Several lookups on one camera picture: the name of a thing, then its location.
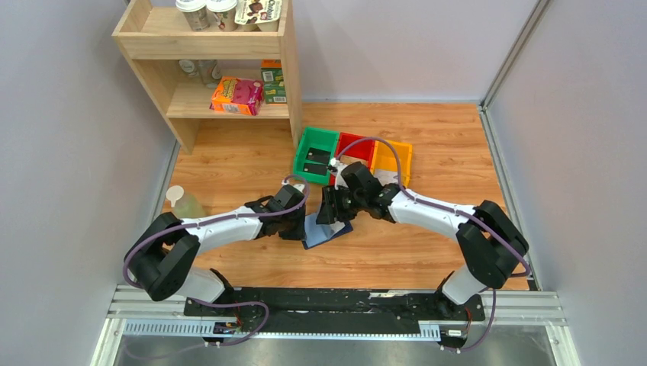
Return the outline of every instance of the plastic bin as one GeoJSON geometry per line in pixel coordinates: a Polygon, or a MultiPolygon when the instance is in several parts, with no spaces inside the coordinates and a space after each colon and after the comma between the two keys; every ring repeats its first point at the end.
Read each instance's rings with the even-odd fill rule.
{"type": "MultiPolygon", "coordinates": [[[[414,155],[414,147],[410,143],[398,143],[395,141],[387,140],[395,151],[398,152],[400,157],[400,165],[402,168],[402,184],[409,185],[411,179],[411,159],[414,155]]],[[[375,170],[388,170],[391,172],[398,171],[398,164],[395,162],[393,152],[384,143],[377,142],[375,150],[373,151],[373,160],[370,166],[371,173],[375,174],[375,170]]]]}
{"type": "Polygon", "coordinates": [[[330,159],[333,158],[339,137],[340,133],[336,131],[305,127],[292,171],[309,182],[327,185],[330,179],[327,166],[330,159]],[[323,151],[323,155],[309,155],[313,152],[312,149],[323,151]]]}
{"type": "MultiPolygon", "coordinates": [[[[352,133],[345,133],[345,132],[340,132],[340,139],[337,144],[337,148],[335,149],[335,156],[339,155],[339,153],[344,149],[346,146],[350,145],[351,143],[362,139],[364,136],[359,136],[359,135],[353,135],[352,133]]],[[[351,147],[346,153],[344,153],[344,156],[350,156],[353,158],[361,159],[361,160],[366,160],[366,166],[368,168],[371,167],[371,163],[373,161],[373,150],[375,150],[375,141],[365,141],[363,143],[358,143],[357,145],[351,147]]],[[[335,184],[335,176],[330,175],[330,179],[328,181],[329,185],[334,185],[335,184]]]]}

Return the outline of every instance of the green bin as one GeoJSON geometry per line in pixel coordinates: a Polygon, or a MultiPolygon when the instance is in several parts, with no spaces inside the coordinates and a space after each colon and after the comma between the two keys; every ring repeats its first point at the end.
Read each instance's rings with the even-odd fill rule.
{"type": "Polygon", "coordinates": [[[340,133],[305,127],[292,171],[311,183],[327,185],[330,172],[326,167],[333,158],[340,133]]]}

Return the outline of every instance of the gray floor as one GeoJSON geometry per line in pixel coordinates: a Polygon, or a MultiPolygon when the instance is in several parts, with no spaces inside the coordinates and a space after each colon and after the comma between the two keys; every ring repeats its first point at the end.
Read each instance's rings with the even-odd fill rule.
{"type": "MultiPolygon", "coordinates": [[[[482,328],[472,327],[470,338],[480,336],[482,328]]],[[[199,339],[182,337],[125,337],[133,355],[164,355],[190,345],[199,339]]],[[[120,352],[118,366],[166,365],[226,366],[318,366],[318,365],[478,365],[478,366],[545,366],[555,365],[546,331],[543,327],[494,327],[487,340],[472,352],[453,355],[441,352],[428,342],[389,341],[314,341],[252,339],[241,345],[217,349],[198,348],[157,361],[139,361],[120,352]]]]}

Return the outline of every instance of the wooden shelf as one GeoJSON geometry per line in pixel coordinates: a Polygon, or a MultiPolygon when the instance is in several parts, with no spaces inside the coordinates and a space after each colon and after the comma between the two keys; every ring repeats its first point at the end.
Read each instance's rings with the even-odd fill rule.
{"type": "Polygon", "coordinates": [[[117,26],[113,34],[131,59],[279,59],[281,55],[280,32],[223,32],[215,26],[194,32],[175,7],[153,7],[140,17],[146,17],[140,19],[141,28],[117,26]]]}
{"type": "MultiPolygon", "coordinates": [[[[223,32],[213,25],[214,19],[207,30],[194,32],[175,7],[131,0],[112,37],[187,153],[193,150],[201,122],[213,118],[287,118],[296,148],[301,139],[302,111],[292,12],[291,0],[283,0],[276,32],[223,32]],[[288,103],[264,104],[257,116],[213,111],[209,108],[213,90],[186,77],[179,59],[280,59],[288,103]]],[[[224,75],[261,79],[259,69],[225,70],[224,75]]]]}
{"type": "MultiPolygon", "coordinates": [[[[261,80],[257,69],[225,69],[224,76],[261,80]]],[[[263,104],[256,116],[245,114],[216,112],[209,109],[214,90],[207,88],[199,79],[189,79],[182,75],[175,88],[171,104],[166,111],[168,118],[265,118],[287,119],[290,117],[287,104],[263,104]]]]}

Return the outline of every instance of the wire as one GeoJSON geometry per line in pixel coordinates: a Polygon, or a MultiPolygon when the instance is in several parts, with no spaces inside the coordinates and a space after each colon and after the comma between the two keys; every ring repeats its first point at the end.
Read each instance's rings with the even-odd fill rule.
{"type": "Polygon", "coordinates": [[[163,359],[163,358],[173,357],[173,356],[175,356],[175,355],[179,355],[179,354],[184,353],[184,352],[186,352],[186,351],[191,351],[192,349],[203,348],[203,347],[206,347],[206,345],[207,345],[207,343],[202,342],[202,343],[199,343],[199,344],[197,344],[197,345],[190,345],[189,347],[184,347],[184,348],[182,348],[182,349],[180,349],[180,350],[178,350],[178,351],[171,352],[171,353],[167,353],[167,354],[165,354],[165,355],[159,355],[159,356],[138,356],[138,355],[134,355],[134,354],[133,354],[133,352],[131,352],[131,351],[130,351],[130,349],[128,348],[128,343],[126,343],[126,342],[125,342],[125,343],[124,343],[124,353],[125,353],[126,355],[128,355],[128,357],[130,357],[130,358],[134,358],[134,359],[136,359],[136,360],[140,360],[140,361],[155,361],[155,360],[161,360],[161,359],[163,359]]]}
{"type": "MultiPolygon", "coordinates": [[[[424,199],[419,199],[418,197],[415,197],[411,193],[409,193],[407,191],[407,189],[404,187],[404,185],[402,184],[402,168],[401,168],[401,165],[400,165],[400,156],[398,156],[398,152],[395,150],[395,148],[387,140],[384,140],[384,139],[382,139],[380,137],[363,137],[363,138],[361,138],[359,140],[353,141],[348,146],[343,148],[342,151],[340,151],[340,153],[337,155],[336,158],[339,159],[351,147],[357,145],[358,143],[362,143],[362,142],[368,141],[368,140],[374,140],[374,141],[379,141],[380,143],[384,143],[393,152],[393,155],[395,157],[395,163],[396,163],[396,165],[398,167],[398,186],[400,186],[400,190],[405,196],[407,196],[408,198],[410,198],[414,202],[424,204],[424,205],[427,205],[427,206],[430,206],[430,207],[434,207],[434,208],[437,208],[439,210],[449,212],[451,214],[458,214],[460,216],[468,218],[473,223],[476,223],[483,230],[487,231],[493,238],[495,238],[502,246],[504,246],[505,249],[507,249],[514,256],[514,258],[517,261],[519,261],[519,263],[521,263],[523,268],[526,270],[525,272],[522,272],[522,273],[512,274],[511,277],[524,277],[524,276],[530,275],[530,272],[532,270],[530,269],[530,265],[528,264],[528,262],[526,262],[526,260],[523,259],[523,256],[521,254],[519,254],[519,252],[514,250],[514,248],[510,244],[508,244],[508,242],[506,242],[504,240],[504,238],[502,238],[499,234],[497,234],[486,223],[484,223],[483,221],[477,219],[473,215],[471,215],[471,214],[469,214],[469,213],[467,213],[467,212],[465,212],[463,210],[456,210],[453,207],[445,206],[444,204],[438,204],[436,202],[431,202],[431,201],[427,201],[427,200],[424,200],[424,199]]],[[[341,171],[337,172],[337,176],[335,177],[335,181],[337,180],[337,177],[339,177],[340,175],[341,175],[341,171]]]]}
{"type": "Polygon", "coordinates": [[[467,307],[465,307],[465,312],[467,313],[467,326],[463,330],[467,334],[469,333],[469,327],[472,325],[472,312],[467,307]]]}
{"type": "Polygon", "coordinates": [[[251,332],[248,332],[245,334],[243,337],[238,338],[235,341],[232,342],[227,342],[227,343],[210,343],[210,345],[219,345],[220,347],[227,346],[227,345],[239,345],[240,343],[243,343],[250,338],[252,338],[256,333],[258,333],[263,326],[267,323],[267,319],[269,318],[269,307],[267,304],[261,302],[261,301],[246,301],[243,303],[208,303],[207,301],[199,300],[199,299],[192,299],[196,303],[199,303],[203,307],[213,307],[216,309],[227,309],[230,307],[249,307],[249,306],[258,306],[262,307],[265,309],[265,315],[263,316],[263,320],[261,323],[251,332]]]}
{"type": "MultiPolygon", "coordinates": [[[[400,187],[400,191],[405,196],[407,196],[408,198],[410,198],[414,202],[417,202],[417,203],[420,203],[420,204],[425,204],[427,206],[434,207],[434,208],[437,208],[439,210],[449,212],[451,214],[457,214],[457,215],[466,217],[470,221],[472,221],[473,223],[476,223],[483,230],[488,232],[494,239],[496,239],[502,246],[504,246],[504,248],[507,249],[514,256],[514,258],[517,261],[519,261],[519,263],[521,263],[521,265],[525,269],[524,272],[514,273],[514,274],[511,275],[511,277],[525,277],[527,275],[530,275],[530,272],[532,270],[530,269],[530,265],[528,264],[528,262],[526,262],[526,260],[523,259],[523,256],[521,254],[519,254],[519,252],[514,250],[514,248],[508,242],[506,242],[504,240],[504,238],[502,238],[499,234],[497,234],[486,223],[484,223],[483,221],[479,220],[478,218],[474,217],[473,215],[471,215],[471,214],[469,214],[469,213],[467,213],[467,212],[465,212],[463,210],[455,210],[453,207],[448,207],[448,206],[445,206],[444,204],[438,204],[436,202],[431,202],[431,201],[419,199],[419,198],[413,196],[411,193],[409,193],[407,191],[407,189],[404,187],[404,185],[402,184],[402,167],[401,167],[401,164],[400,164],[400,156],[398,156],[398,152],[395,150],[395,148],[387,140],[384,140],[384,139],[382,139],[380,137],[363,137],[363,138],[361,138],[359,140],[353,141],[348,146],[343,148],[342,151],[340,151],[340,153],[337,155],[336,158],[339,160],[339,158],[346,151],[348,151],[348,149],[350,149],[351,147],[357,145],[358,143],[368,141],[368,140],[379,141],[380,143],[384,143],[389,149],[391,149],[391,152],[393,153],[393,156],[395,157],[396,166],[398,167],[398,186],[400,187]]],[[[341,170],[339,170],[337,172],[337,176],[335,177],[335,181],[337,180],[337,177],[339,177],[341,175],[341,173],[342,173],[341,170]]],[[[461,348],[461,349],[451,348],[451,347],[447,347],[447,348],[450,351],[454,351],[456,353],[467,352],[467,351],[471,351],[474,348],[477,348],[485,340],[485,338],[488,336],[488,334],[490,333],[490,329],[492,328],[492,323],[494,322],[494,312],[495,312],[496,308],[497,308],[497,291],[493,288],[492,289],[492,311],[490,312],[490,319],[488,321],[488,326],[485,328],[485,333],[483,333],[483,335],[481,336],[481,338],[478,339],[478,341],[476,341],[473,345],[470,345],[469,347],[465,347],[465,348],[461,348]]]]}
{"type": "Polygon", "coordinates": [[[153,240],[159,239],[162,236],[165,236],[166,234],[172,233],[172,232],[177,231],[177,230],[191,229],[191,228],[194,228],[194,227],[198,227],[198,225],[200,227],[208,226],[208,225],[211,225],[212,223],[218,223],[218,222],[225,221],[225,220],[236,219],[238,217],[273,217],[273,216],[281,216],[281,215],[289,214],[289,213],[291,213],[293,211],[298,210],[299,208],[301,208],[301,206],[303,206],[305,204],[305,202],[307,201],[307,197],[310,195],[310,184],[305,180],[305,178],[301,177],[300,175],[296,175],[296,174],[288,175],[287,177],[285,177],[283,179],[283,182],[286,183],[288,181],[288,179],[290,179],[290,178],[296,178],[296,179],[304,182],[304,185],[305,185],[304,197],[301,200],[301,202],[299,202],[295,206],[290,207],[290,208],[288,208],[286,210],[283,210],[283,211],[278,211],[278,212],[240,213],[238,215],[232,213],[231,215],[214,217],[212,219],[202,221],[199,224],[198,223],[183,223],[182,225],[173,226],[173,227],[170,227],[170,228],[168,228],[166,230],[162,230],[162,231],[160,231],[158,233],[154,233],[153,235],[151,235],[151,236],[145,238],[144,240],[142,240],[142,242],[140,242],[134,248],[132,248],[132,250],[128,253],[128,255],[126,255],[126,258],[124,260],[124,267],[121,270],[121,274],[124,276],[124,280],[132,287],[142,288],[141,285],[139,285],[137,282],[131,280],[130,276],[128,275],[128,266],[130,265],[130,261],[133,260],[133,257],[135,256],[135,254],[137,254],[144,246],[147,246],[153,240]]]}
{"type": "MultiPolygon", "coordinates": [[[[287,177],[285,177],[283,179],[283,184],[287,184],[287,181],[290,178],[296,178],[296,179],[298,179],[298,180],[300,180],[300,181],[302,181],[304,183],[304,197],[295,206],[290,207],[290,208],[288,208],[286,210],[282,210],[282,211],[278,211],[278,212],[271,212],[271,213],[240,213],[238,215],[231,214],[231,215],[226,215],[226,216],[221,216],[221,217],[214,217],[212,219],[201,222],[199,225],[200,226],[208,226],[208,225],[211,225],[213,223],[218,223],[218,222],[225,221],[225,220],[237,219],[239,217],[273,217],[273,216],[281,216],[281,215],[289,214],[289,213],[291,213],[293,211],[298,210],[299,208],[301,208],[301,206],[303,206],[306,203],[307,198],[310,195],[310,184],[305,180],[305,178],[301,177],[300,175],[296,175],[296,174],[290,174],[287,177]]],[[[126,256],[126,258],[124,260],[124,267],[122,268],[122,271],[121,271],[121,274],[124,276],[124,280],[130,286],[137,287],[137,288],[142,288],[141,285],[139,285],[137,282],[130,279],[130,276],[128,275],[128,266],[130,264],[130,261],[133,260],[133,257],[135,256],[135,254],[137,254],[144,246],[148,245],[153,240],[156,240],[156,239],[158,239],[158,238],[160,238],[162,236],[165,236],[168,233],[172,233],[174,231],[182,230],[182,229],[190,229],[190,228],[193,228],[193,227],[198,227],[198,223],[187,223],[187,224],[181,224],[181,225],[178,225],[178,226],[173,226],[173,227],[170,227],[170,228],[168,228],[166,230],[162,230],[162,231],[160,231],[158,233],[155,233],[155,234],[145,238],[144,240],[142,240],[142,242],[137,244],[128,253],[128,255],[126,256]]],[[[238,307],[240,309],[240,307],[248,307],[248,306],[259,306],[259,307],[262,307],[263,309],[265,309],[265,316],[263,317],[263,320],[261,321],[261,323],[254,330],[247,333],[245,336],[243,336],[243,337],[241,337],[241,338],[239,338],[239,339],[237,339],[235,341],[232,341],[232,342],[209,343],[209,345],[216,345],[216,346],[219,346],[219,347],[221,347],[221,346],[229,346],[229,345],[239,345],[240,343],[243,343],[243,342],[249,340],[256,333],[258,333],[260,331],[260,329],[267,323],[267,319],[269,318],[269,308],[265,303],[263,303],[261,301],[247,301],[247,302],[244,302],[244,303],[208,303],[206,301],[199,300],[199,299],[191,299],[191,300],[195,301],[196,303],[201,304],[202,306],[213,307],[213,308],[216,308],[216,309],[226,309],[226,308],[230,308],[230,307],[238,307]]],[[[238,317],[237,314],[236,314],[236,318],[237,318],[237,322],[242,324],[242,322],[240,322],[240,318],[238,317]]],[[[205,346],[204,343],[200,343],[199,345],[191,345],[189,347],[180,349],[179,351],[169,353],[167,355],[152,356],[152,357],[141,357],[141,356],[133,355],[130,352],[130,350],[128,349],[127,345],[124,345],[124,352],[129,357],[135,358],[137,360],[151,360],[152,361],[152,360],[159,360],[159,359],[162,359],[162,358],[172,357],[172,356],[177,355],[179,353],[183,353],[183,352],[190,351],[192,349],[197,349],[197,348],[204,347],[204,346],[205,346]]]]}

